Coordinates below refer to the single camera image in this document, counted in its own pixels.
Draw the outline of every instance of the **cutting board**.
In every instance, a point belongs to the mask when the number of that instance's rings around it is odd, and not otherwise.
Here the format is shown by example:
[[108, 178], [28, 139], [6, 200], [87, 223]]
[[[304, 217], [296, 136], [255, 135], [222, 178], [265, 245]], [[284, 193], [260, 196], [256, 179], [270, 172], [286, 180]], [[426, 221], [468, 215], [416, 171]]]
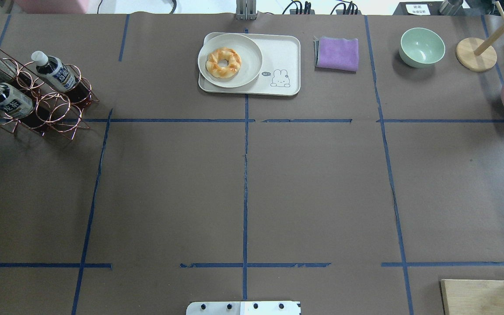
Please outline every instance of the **cutting board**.
[[504, 315], [504, 281], [441, 280], [445, 315]]

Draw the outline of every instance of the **donut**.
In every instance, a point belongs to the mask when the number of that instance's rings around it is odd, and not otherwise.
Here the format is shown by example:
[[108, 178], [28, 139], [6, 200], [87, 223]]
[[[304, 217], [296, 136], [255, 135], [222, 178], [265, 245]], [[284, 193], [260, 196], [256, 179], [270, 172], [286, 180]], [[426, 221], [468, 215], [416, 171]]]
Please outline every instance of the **donut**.
[[[219, 60], [226, 60], [227, 66], [219, 66]], [[207, 71], [216, 78], [230, 78], [234, 76], [238, 70], [242, 60], [236, 51], [230, 48], [219, 48], [212, 52], [207, 58]]]

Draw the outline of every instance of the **cartoon rabbit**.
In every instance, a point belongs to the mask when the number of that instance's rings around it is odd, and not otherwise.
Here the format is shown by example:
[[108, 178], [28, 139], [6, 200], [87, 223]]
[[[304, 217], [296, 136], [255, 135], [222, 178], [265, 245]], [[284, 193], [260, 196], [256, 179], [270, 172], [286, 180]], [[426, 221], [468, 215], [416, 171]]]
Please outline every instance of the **cartoon rabbit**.
[[289, 84], [289, 76], [287, 75], [287, 70], [274, 70], [273, 78], [271, 86], [279, 86], [281, 88], [288, 88], [291, 85]]

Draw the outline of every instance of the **mint green bowl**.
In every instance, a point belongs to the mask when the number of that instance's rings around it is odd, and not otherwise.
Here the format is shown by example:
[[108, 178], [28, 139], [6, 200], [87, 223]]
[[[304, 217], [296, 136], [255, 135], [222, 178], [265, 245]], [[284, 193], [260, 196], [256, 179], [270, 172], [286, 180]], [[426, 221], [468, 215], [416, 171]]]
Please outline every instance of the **mint green bowl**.
[[402, 35], [400, 57], [408, 66], [426, 68], [445, 55], [445, 43], [432, 30], [410, 28]]

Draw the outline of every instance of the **purple towel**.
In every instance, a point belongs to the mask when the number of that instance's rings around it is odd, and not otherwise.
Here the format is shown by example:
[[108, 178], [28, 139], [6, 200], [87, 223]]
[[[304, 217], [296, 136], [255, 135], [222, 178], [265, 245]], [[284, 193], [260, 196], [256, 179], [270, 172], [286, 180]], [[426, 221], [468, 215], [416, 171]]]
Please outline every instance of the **purple towel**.
[[320, 38], [316, 66], [319, 68], [357, 71], [359, 68], [358, 39]]

